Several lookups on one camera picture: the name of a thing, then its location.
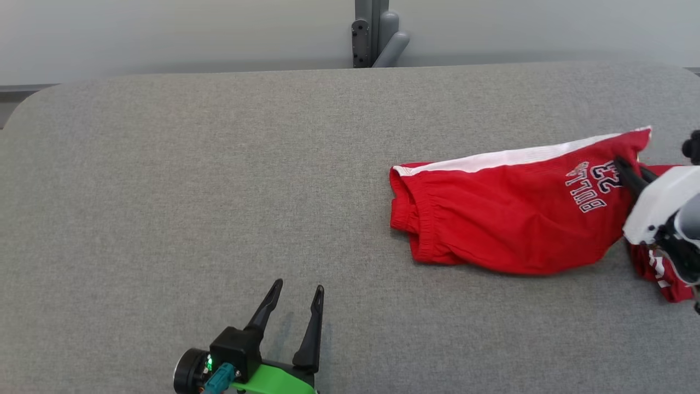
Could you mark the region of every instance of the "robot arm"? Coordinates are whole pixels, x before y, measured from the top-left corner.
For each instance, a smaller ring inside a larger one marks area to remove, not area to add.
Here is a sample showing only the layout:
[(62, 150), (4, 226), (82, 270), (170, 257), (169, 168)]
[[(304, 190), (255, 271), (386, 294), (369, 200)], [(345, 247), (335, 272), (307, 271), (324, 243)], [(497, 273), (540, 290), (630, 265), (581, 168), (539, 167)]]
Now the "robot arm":
[[(700, 130), (683, 144), (683, 153), (700, 164)], [(615, 167), (635, 204), (624, 224), (624, 237), (633, 245), (661, 250), (676, 275), (700, 287), (700, 165), (678, 166), (657, 177), (645, 168), (640, 175), (625, 160)], [(700, 313), (700, 299), (695, 309)]]
[(278, 279), (244, 329), (226, 327), (211, 342), (209, 351), (186, 351), (173, 373), (175, 392), (219, 394), (233, 387), (250, 394), (314, 394), (321, 353), (323, 286), (316, 288), (311, 320), (291, 365), (260, 357), (260, 342), (281, 291), (282, 279)]

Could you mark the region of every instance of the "gray metal bracket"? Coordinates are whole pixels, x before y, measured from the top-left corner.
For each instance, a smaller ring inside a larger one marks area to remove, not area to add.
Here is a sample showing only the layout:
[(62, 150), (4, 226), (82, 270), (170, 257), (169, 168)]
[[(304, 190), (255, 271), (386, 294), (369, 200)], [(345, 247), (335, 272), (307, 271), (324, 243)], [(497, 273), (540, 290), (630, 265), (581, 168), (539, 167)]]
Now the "gray metal bracket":
[(399, 16), (389, 0), (355, 0), (351, 26), (353, 67), (393, 67), (410, 41), (399, 31)]
[(370, 24), (364, 19), (358, 19), (352, 24), (353, 67), (369, 67), (372, 55), (370, 48)]

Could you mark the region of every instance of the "white stripe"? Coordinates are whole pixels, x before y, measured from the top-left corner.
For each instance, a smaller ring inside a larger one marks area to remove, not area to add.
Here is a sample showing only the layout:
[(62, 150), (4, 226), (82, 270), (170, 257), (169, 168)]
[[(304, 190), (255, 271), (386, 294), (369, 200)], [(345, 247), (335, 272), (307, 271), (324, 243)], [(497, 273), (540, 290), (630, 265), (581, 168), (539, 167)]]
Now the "white stripe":
[(654, 256), (654, 251), (651, 249), (649, 249), (649, 265), (656, 270), (656, 279), (661, 279), (657, 281), (660, 288), (663, 289), (664, 287), (671, 286), (668, 282), (662, 279), (664, 277), (664, 273), (666, 272), (666, 269), (664, 268), (664, 258), (661, 256)]
[[(651, 129), (651, 126), (638, 128), (634, 131)], [(422, 165), (420, 167), (409, 168), (400, 165), (393, 166), (393, 169), (402, 176), (410, 177), (423, 171), (464, 171), (477, 172), (485, 168), (500, 167), (502, 165), (517, 165), (537, 163), (552, 158), (563, 156), (578, 149), (588, 147), (597, 142), (608, 140), (622, 134), (598, 135), (596, 137), (585, 138), (583, 140), (566, 142), (558, 145), (546, 147), (533, 147), (525, 149), (514, 149), (510, 151), (492, 152), (488, 154), (478, 154), (474, 156), (456, 158), (454, 160), (438, 161)]]

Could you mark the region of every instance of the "red shorts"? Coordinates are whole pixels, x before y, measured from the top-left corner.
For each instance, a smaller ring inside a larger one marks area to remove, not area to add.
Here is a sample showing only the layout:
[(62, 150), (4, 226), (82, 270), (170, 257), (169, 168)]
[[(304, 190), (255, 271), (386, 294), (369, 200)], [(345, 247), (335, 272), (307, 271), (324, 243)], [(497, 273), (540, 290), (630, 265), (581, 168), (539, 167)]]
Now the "red shorts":
[(593, 264), (622, 236), (631, 206), (613, 160), (638, 170), (650, 133), (396, 165), (391, 226), (426, 263), (530, 275)]
[(678, 278), (671, 262), (659, 250), (651, 250), (646, 245), (630, 245), (629, 256), (639, 276), (656, 283), (668, 302), (693, 299), (692, 288)]

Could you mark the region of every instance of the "gray fabric surface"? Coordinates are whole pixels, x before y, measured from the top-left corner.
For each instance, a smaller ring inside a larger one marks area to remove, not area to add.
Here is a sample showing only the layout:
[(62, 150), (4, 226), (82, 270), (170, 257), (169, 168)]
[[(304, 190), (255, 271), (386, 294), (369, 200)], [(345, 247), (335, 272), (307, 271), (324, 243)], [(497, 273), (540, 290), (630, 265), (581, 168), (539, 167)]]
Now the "gray fabric surface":
[(326, 288), (318, 389), (681, 393), (700, 318), (620, 244), (548, 278), (416, 264), (388, 171), (651, 124), (685, 163), (700, 79), (547, 63), (133, 76), (32, 95), (0, 133), (0, 392), (169, 393), (285, 279), (263, 356)]

